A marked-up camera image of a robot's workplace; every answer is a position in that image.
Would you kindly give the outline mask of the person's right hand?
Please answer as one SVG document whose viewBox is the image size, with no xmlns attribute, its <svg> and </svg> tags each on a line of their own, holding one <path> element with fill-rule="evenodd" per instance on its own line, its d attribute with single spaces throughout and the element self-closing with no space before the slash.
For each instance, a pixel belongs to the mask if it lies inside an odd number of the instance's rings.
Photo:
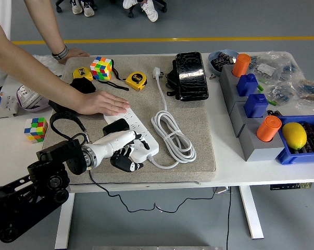
<svg viewBox="0 0 314 250">
<path fill-rule="evenodd" d="M 106 91 L 79 94 L 71 109 L 83 115 L 106 114 L 114 116 L 124 114 L 130 104 L 127 100 Z"/>
</svg>

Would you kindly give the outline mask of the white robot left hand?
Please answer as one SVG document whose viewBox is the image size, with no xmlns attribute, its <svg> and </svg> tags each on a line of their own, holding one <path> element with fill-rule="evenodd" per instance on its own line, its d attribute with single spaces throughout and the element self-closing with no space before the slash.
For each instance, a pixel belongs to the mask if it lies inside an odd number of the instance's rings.
<svg viewBox="0 0 314 250">
<path fill-rule="evenodd" d="M 101 164 L 104 158 L 109 158 L 110 163 L 125 172 L 134 172 L 141 169 L 142 163 L 135 163 L 130 159 L 134 150 L 134 140 L 142 142 L 149 149 L 145 137 L 132 130 L 119 131 L 100 138 L 93 144 L 87 144 L 85 148 L 89 151 L 91 163 L 90 169 Z"/>
</svg>

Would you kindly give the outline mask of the person's left hand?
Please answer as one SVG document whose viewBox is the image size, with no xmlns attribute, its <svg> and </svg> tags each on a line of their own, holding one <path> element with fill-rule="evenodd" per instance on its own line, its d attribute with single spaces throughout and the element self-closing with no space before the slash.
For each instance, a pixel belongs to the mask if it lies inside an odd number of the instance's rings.
<svg viewBox="0 0 314 250">
<path fill-rule="evenodd" d="M 79 48 L 70 48 L 68 49 L 67 53 L 64 55 L 64 57 L 62 57 L 61 59 L 58 59 L 57 61 L 60 64 L 65 65 L 67 60 L 69 58 L 73 58 L 73 57 L 89 57 L 90 54 L 79 49 Z"/>
</svg>

